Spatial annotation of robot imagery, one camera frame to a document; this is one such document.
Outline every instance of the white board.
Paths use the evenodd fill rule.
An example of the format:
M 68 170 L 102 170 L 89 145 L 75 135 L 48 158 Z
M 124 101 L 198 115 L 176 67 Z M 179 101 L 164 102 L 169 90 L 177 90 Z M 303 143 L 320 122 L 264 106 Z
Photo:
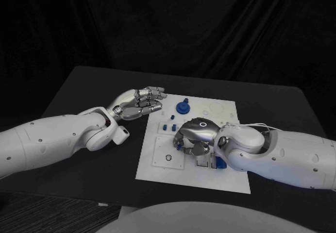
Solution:
M 190 111 L 182 115 L 176 111 L 176 105 L 185 98 L 189 99 Z M 203 158 L 196 159 L 195 156 L 185 155 L 176 150 L 172 143 L 179 127 L 196 117 L 212 120 L 218 126 L 225 125 L 226 122 L 239 123 L 235 102 L 172 94 L 160 102 L 162 111 L 149 115 L 136 179 L 251 194 L 247 172 L 235 171 L 229 167 L 212 168 L 213 149 Z M 187 140 L 185 147 L 192 147 Z

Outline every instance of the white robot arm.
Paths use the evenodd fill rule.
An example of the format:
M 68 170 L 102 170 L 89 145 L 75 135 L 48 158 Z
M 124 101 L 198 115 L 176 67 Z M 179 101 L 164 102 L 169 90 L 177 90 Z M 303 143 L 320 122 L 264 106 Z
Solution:
M 183 147 L 183 137 L 193 148 Z M 215 156 L 236 171 L 251 171 L 297 187 L 336 190 L 336 141 L 326 138 L 281 130 L 260 133 L 248 125 L 231 123 L 221 128 L 195 118 L 183 124 L 173 146 L 195 156 L 213 146 Z
M 147 87 L 125 91 L 108 108 L 78 115 L 35 120 L 0 133 L 0 177 L 69 158 L 81 148 L 101 149 L 111 140 L 118 145 L 130 133 L 117 121 L 133 120 L 162 109 L 164 89 Z

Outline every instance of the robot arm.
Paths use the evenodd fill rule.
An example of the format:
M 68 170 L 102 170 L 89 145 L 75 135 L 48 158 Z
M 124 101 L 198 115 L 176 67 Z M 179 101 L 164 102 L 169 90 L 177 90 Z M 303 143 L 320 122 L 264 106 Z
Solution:
M 198 118 L 199 124 L 206 121 L 209 120 Z M 251 171 L 297 187 L 336 189 L 335 141 L 281 130 L 260 133 L 252 127 L 231 123 L 218 131 L 213 129 L 212 126 L 209 131 L 213 137 L 205 138 L 203 130 L 195 123 L 186 122 L 173 144 L 180 143 L 179 134 L 186 138 L 190 134 L 193 138 L 198 135 L 213 146 L 215 156 L 219 156 L 236 171 Z
M 97 107 L 78 115 L 48 117 L 1 132 L 0 177 L 56 163 L 81 148 L 95 151 L 111 140 L 121 144 L 130 133 L 117 121 L 133 120 L 159 111 L 162 103 L 156 98 L 167 97 L 163 91 L 159 87 L 130 90 L 120 95 L 108 109 Z

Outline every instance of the black table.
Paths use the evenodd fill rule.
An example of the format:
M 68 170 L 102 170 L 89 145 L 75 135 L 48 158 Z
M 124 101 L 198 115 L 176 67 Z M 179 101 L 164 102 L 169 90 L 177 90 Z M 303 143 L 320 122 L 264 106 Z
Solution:
M 176 77 L 95 67 L 76 67 L 43 117 L 107 107 L 128 89 L 160 86 L 166 93 L 231 100 L 241 123 L 265 123 L 287 131 L 326 137 L 301 90 L 296 87 Z M 0 189 L 133 207 L 174 201 L 209 201 L 273 214 L 303 226 L 336 232 L 336 193 L 303 189 L 248 173 L 251 194 L 136 180 L 147 117 L 121 121 L 130 137 L 100 151 L 0 180 Z

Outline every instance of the small blue piece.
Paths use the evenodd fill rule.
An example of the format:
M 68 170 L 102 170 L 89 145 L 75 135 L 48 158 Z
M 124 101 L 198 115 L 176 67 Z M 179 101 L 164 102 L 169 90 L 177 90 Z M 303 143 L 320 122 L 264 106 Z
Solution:
M 190 111 L 189 100 L 185 98 L 183 102 L 179 102 L 176 105 L 176 111 L 179 114 L 186 114 Z
M 216 156 L 216 167 L 219 169 L 225 169 L 226 168 L 226 163 L 224 161 L 224 159 L 221 157 Z

